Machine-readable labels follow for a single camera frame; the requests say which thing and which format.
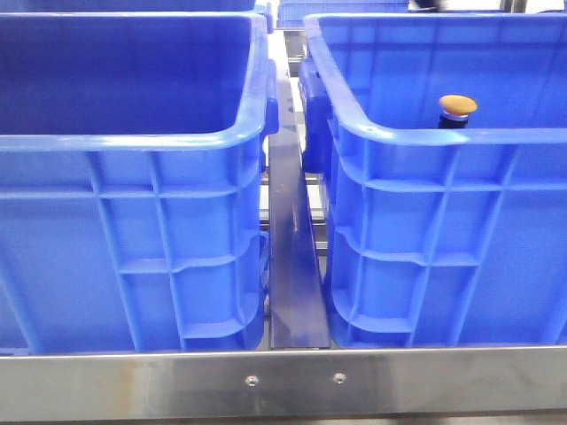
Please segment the yellow mushroom push button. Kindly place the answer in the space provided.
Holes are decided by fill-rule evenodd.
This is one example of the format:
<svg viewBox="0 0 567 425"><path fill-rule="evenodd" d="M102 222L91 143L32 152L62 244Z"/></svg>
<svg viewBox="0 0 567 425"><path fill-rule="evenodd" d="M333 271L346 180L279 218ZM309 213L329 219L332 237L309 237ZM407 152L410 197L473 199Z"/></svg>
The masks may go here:
<svg viewBox="0 0 567 425"><path fill-rule="evenodd" d="M478 109L478 103L473 98L457 94L442 96L439 106L439 129L466 128L470 115Z"/></svg>

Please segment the large blue crate right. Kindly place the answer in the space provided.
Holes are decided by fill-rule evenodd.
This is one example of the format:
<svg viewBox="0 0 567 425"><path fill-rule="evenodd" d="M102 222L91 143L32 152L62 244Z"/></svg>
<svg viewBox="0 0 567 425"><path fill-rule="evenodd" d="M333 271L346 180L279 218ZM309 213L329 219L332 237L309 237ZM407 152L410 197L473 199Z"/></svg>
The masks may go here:
<svg viewBox="0 0 567 425"><path fill-rule="evenodd" d="M566 340L566 17L315 14L343 347ZM462 129L439 99L473 98Z"/></svg>

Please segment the large blue crate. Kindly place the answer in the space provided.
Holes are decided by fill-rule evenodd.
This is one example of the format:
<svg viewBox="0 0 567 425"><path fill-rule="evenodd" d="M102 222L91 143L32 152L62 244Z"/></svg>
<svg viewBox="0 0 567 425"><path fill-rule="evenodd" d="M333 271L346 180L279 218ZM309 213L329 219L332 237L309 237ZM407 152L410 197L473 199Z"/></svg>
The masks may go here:
<svg viewBox="0 0 567 425"><path fill-rule="evenodd" d="M265 20L1 16L1 352L252 350Z"/></svg>
<svg viewBox="0 0 567 425"><path fill-rule="evenodd" d="M315 14L343 347L566 340L566 17ZM439 99L473 98L462 129Z"/></svg>

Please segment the large blue crate left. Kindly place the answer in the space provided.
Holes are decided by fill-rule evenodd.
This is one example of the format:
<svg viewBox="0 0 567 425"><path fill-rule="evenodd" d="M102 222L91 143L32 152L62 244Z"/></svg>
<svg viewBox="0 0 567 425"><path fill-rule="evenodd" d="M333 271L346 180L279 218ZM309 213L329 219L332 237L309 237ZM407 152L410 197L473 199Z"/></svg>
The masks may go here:
<svg viewBox="0 0 567 425"><path fill-rule="evenodd" d="M252 350L265 20L1 16L1 352Z"/></svg>

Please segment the blue crate rear right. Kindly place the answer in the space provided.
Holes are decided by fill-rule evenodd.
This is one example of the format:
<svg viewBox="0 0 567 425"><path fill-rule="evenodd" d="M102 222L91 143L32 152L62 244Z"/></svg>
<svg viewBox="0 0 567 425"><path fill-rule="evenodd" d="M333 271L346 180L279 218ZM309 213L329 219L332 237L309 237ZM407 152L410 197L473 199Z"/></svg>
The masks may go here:
<svg viewBox="0 0 567 425"><path fill-rule="evenodd" d="M409 1L281 1L277 9L277 26L303 27L303 19L320 13L407 12Z"/></svg>

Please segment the blue crate rear left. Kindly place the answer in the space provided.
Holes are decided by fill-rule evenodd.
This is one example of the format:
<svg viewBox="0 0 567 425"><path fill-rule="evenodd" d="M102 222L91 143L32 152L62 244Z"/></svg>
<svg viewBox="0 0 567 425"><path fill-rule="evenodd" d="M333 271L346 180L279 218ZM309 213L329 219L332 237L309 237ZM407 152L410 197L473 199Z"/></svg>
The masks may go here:
<svg viewBox="0 0 567 425"><path fill-rule="evenodd" d="M1 12L249 12L274 30L271 3L254 0L7 0Z"/></svg>

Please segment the steel front frame rail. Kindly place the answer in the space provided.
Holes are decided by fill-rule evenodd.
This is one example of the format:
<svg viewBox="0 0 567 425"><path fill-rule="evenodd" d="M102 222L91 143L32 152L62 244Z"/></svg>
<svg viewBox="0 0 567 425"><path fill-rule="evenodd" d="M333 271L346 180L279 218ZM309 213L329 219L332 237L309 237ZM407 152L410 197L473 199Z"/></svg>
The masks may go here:
<svg viewBox="0 0 567 425"><path fill-rule="evenodd" d="M562 346L4 357L3 421L566 409Z"/></svg>

